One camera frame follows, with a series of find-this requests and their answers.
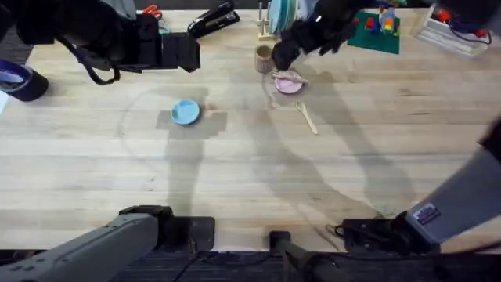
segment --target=plate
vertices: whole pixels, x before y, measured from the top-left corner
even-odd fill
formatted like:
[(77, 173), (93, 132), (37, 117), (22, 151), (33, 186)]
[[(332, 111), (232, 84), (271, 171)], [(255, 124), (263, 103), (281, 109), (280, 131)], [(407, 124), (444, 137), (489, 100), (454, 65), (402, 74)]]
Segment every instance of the plate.
[(313, 13), (313, 9), (318, 0), (297, 0), (299, 5), (297, 7), (297, 18), (306, 20)]
[(269, 20), (272, 21), (272, 33), (276, 33), (280, 23), (280, 14), (282, 11), (282, 0), (272, 0), (269, 7)]
[(171, 111), (171, 118), (178, 125), (190, 125), (199, 116), (200, 106), (191, 99), (182, 99)]
[(297, 13), (297, 0), (289, 0), (289, 12), (287, 16), (287, 23), (285, 28), (289, 28), (292, 26), (292, 23), (296, 20)]

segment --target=spoon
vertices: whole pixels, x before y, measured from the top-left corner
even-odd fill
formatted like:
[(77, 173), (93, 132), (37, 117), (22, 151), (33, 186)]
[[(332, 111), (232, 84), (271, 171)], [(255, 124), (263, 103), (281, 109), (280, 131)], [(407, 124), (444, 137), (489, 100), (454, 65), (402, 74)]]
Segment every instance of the spoon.
[(313, 134), (318, 135), (319, 130), (316, 128), (315, 124), (313, 123), (312, 119), (310, 118), (308, 111), (306, 110), (306, 105), (301, 102), (301, 101), (296, 101), (296, 109), (299, 110), (300, 113), (305, 116), (306, 122), (308, 122), (308, 125), (310, 129), (312, 130)]

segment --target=small blue dish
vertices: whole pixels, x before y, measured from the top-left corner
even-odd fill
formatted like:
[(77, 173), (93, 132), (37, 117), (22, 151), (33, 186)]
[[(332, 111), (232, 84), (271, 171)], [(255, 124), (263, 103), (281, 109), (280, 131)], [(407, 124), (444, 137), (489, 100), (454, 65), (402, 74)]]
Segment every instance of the small blue dish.
[(171, 110), (171, 118), (178, 125), (190, 125), (200, 116), (200, 106), (191, 99), (182, 99)]

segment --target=stapler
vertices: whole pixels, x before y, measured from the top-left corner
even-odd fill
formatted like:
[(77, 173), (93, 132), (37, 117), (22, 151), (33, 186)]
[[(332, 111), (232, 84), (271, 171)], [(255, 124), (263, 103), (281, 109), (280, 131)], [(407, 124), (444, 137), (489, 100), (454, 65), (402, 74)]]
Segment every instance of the stapler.
[(201, 38), (231, 24), (238, 23), (240, 17), (235, 12), (233, 1), (224, 1), (216, 8), (197, 17), (189, 26), (188, 32), (195, 38)]

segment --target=black cable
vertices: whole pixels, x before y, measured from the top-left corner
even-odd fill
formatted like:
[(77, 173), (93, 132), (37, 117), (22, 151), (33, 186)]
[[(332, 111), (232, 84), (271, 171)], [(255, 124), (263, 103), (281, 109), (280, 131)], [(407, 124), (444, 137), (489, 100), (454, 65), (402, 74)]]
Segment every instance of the black cable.
[(454, 29), (452, 29), (451, 26), (449, 26), (449, 29), (451, 30), (452, 34), (454, 34), (457, 38), (463, 39), (466, 42), (478, 42), (478, 43), (483, 43), (483, 44), (486, 44), (486, 45), (491, 45), (491, 43), (492, 43), (492, 36), (491, 36), (491, 32), (490, 31), (487, 31), (488, 42), (485, 42), (485, 41), (479, 40), (479, 39), (468, 39), (468, 38), (465, 38), (464, 36), (460, 35), (456, 31), (454, 31)]
[(85, 70), (88, 73), (88, 76), (98, 85), (110, 85), (116, 81), (120, 80), (120, 70), (118, 69), (118, 66), (111, 62), (111, 68), (113, 69), (114, 76), (113, 78), (104, 81), (99, 77), (99, 75), (94, 71), (90, 63), (87, 61), (87, 58), (85, 56), (81, 55), (78, 50), (75, 49), (73, 44), (69, 42), (67, 39), (65, 39), (62, 36), (57, 36), (56, 37), (57, 41), (61, 42), (61, 44), (64, 45), (72, 54), (78, 59), (78, 62), (80, 62), (82, 65), (84, 65)]
[(194, 258), (192, 258), (191, 260), (189, 260), (189, 262), (188, 262), (188, 263), (186, 263), (185, 267), (183, 267), (183, 268), (181, 269), (181, 271), (179, 271), (178, 275), (176, 275), (176, 277), (174, 278), (174, 280), (172, 280), (172, 282), (177, 282), (177, 281), (179, 281), (179, 279), (181, 279), (181, 277), (182, 277), (182, 274), (184, 274), (184, 273), (185, 273), (185, 271), (186, 271), (186, 270), (187, 270), (187, 269), (188, 269), (188, 268), (189, 268), (189, 267), (190, 267), (193, 263), (195, 263), (195, 262), (198, 260), (198, 258), (199, 258), (199, 257), (200, 257), (199, 255), (196, 255)]
[(212, 262), (211, 259), (215, 258), (219, 254), (213, 255), (208, 258), (202, 258), (200, 261), (203, 263), (207, 263), (213, 266), (224, 266), (228, 268), (245, 268), (245, 267), (250, 267), (250, 266), (258, 266), (266, 261), (268, 261), (272, 256), (268, 253), (265, 257), (257, 259), (253, 262), (244, 262), (244, 263), (225, 263), (225, 262)]

